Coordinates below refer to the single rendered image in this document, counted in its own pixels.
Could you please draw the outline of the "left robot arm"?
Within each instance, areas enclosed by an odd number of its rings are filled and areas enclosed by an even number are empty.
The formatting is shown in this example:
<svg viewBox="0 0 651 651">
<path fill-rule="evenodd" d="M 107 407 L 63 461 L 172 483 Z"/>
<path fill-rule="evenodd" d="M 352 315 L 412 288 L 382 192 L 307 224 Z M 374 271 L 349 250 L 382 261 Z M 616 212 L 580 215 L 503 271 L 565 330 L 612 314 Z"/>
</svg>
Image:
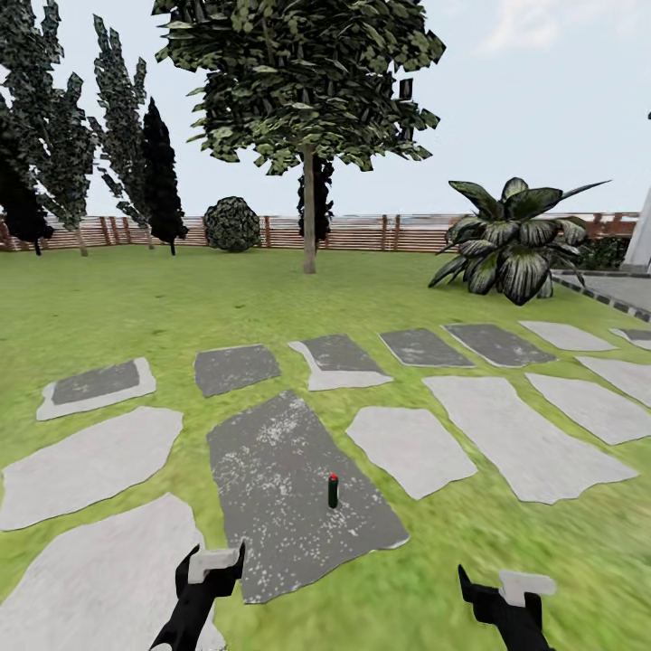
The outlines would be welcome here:
<svg viewBox="0 0 651 651">
<path fill-rule="evenodd" d="M 194 651 L 214 598 L 229 597 L 243 572 L 245 544 L 240 549 L 200 551 L 198 543 L 179 564 L 175 576 L 178 603 L 149 651 Z"/>
</svg>

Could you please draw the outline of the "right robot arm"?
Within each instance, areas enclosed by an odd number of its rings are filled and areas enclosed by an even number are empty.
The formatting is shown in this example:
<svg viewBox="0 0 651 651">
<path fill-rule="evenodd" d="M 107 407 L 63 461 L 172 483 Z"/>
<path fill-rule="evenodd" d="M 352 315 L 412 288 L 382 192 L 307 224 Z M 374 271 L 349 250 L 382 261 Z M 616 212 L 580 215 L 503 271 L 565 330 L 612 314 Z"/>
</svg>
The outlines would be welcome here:
<svg viewBox="0 0 651 651">
<path fill-rule="evenodd" d="M 500 630 L 507 651 L 555 651 L 547 645 L 542 633 L 542 600 L 539 595 L 556 592 L 553 579 L 535 572 L 498 572 L 503 588 L 471 582 L 466 572 L 458 569 L 462 593 L 473 604 L 477 621 L 492 623 Z"/>
</svg>

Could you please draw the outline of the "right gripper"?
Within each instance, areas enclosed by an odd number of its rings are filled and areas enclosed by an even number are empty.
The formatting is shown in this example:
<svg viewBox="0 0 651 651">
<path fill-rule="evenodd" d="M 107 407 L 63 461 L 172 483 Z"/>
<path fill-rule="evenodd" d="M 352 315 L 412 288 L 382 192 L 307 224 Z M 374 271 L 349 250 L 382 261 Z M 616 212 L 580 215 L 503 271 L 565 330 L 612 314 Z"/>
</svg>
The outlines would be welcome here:
<svg viewBox="0 0 651 651">
<path fill-rule="evenodd" d="M 492 623 L 500 630 L 505 641 L 505 648 L 509 648 L 509 639 L 518 629 L 530 628 L 542 633 L 542 600 L 536 594 L 524 594 L 525 607 L 520 609 L 509 606 L 498 591 L 492 587 L 482 586 L 471 582 L 466 572 L 458 569 L 461 579 L 462 593 L 467 603 L 473 604 L 473 613 L 477 621 Z"/>
</svg>

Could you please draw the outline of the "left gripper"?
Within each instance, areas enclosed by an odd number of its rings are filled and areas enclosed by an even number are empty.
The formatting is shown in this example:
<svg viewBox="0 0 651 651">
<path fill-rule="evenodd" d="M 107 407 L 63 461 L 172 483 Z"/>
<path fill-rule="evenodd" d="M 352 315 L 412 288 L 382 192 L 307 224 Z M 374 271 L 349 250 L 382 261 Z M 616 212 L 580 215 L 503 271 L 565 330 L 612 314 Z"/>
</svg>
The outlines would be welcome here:
<svg viewBox="0 0 651 651">
<path fill-rule="evenodd" d="M 202 612 L 203 619 L 211 615 L 214 604 L 214 598 L 218 596 L 229 597 L 234 590 L 234 583 L 240 580 L 243 572 L 243 562 L 245 557 L 245 544 L 243 543 L 239 549 L 239 560 L 227 569 L 212 570 L 207 574 L 202 583 L 189 583 L 189 569 L 187 566 L 190 564 L 190 559 L 193 554 L 200 551 L 200 544 L 198 543 L 190 552 L 189 555 L 179 564 L 175 576 L 176 596 L 178 603 L 176 607 L 182 605 L 193 605 L 200 612 Z"/>
</svg>

